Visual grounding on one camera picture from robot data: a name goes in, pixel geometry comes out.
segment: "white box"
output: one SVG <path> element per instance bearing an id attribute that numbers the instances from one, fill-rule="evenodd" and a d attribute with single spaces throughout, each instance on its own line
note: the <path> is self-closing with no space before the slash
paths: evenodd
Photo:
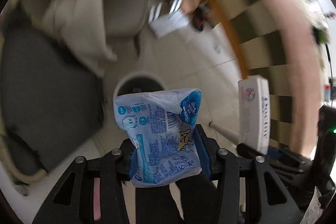
<path id="1" fill-rule="evenodd" d="M 260 75 L 238 81 L 240 143 L 266 155 L 269 145 L 270 101 L 268 80 Z"/>

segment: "screw head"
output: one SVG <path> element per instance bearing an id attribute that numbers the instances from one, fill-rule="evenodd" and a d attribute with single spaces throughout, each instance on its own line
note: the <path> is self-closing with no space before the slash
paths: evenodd
<path id="1" fill-rule="evenodd" d="M 256 157 L 255 157 L 255 160 L 256 160 L 257 162 L 260 162 L 260 163 L 263 163 L 263 162 L 265 161 L 264 157 L 262 157 L 262 156 L 256 156 Z"/>
<path id="2" fill-rule="evenodd" d="M 112 155 L 118 156 L 121 154 L 121 150 L 119 148 L 113 149 L 112 150 Z"/>
<path id="3" fill-rule="evenodd" d="M 228 151 L 225 148 L 220 148 L 218 149 L 218 153 L 225 156 L 228 154 Z"/>
<path id="4" fill-rule="evenodd" d="M 79 157 L 75 158 L 75 162 L 77 164 L 81 164 L 83 161 L 84 161 L 84 157 L 82 157 L 82 156 L 79 156 Z"/>

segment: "cable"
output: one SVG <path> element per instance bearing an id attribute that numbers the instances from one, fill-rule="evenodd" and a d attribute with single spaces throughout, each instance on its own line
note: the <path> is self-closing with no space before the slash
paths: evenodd
<path id="1" fill-rule="evenodd" d="M 330 65 L 330 73 L 331 73 L 330 100 L 331 100 L 331 107 L 333 107 L 333 98 L 332 98 L 332 91 L 333 91 L 333 87 L 334 87 L 333 70 L 331 68 L 331 58 L 330 58 L 329 47 L 326 43 L 324 45 L 325 45 L 325 49 L 327 50 L 328 62 L 329 62 L 329 65 Z"/>

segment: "barcode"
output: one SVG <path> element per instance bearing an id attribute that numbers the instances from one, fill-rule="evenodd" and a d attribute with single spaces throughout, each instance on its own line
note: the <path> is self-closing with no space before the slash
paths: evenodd
<path id="1" fill-rule="evenodd" d="M 168 120 L 168 128 L 172 128 L 176 126 L 177 120 L 176 120 L 176 114 L 167 111 L 167 120 Z"/>

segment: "plastic bag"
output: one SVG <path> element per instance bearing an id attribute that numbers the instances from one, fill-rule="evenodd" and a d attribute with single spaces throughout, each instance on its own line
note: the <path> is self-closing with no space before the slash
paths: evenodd
<path id="1" fill-rule="evenodd" d="M 138 170 L 131 180 L 134 186 L 162 186 L 200 173 L 193 133 L 201 98 L 199 89 L 115 98 L 115 120 L 137 149 Z"/>

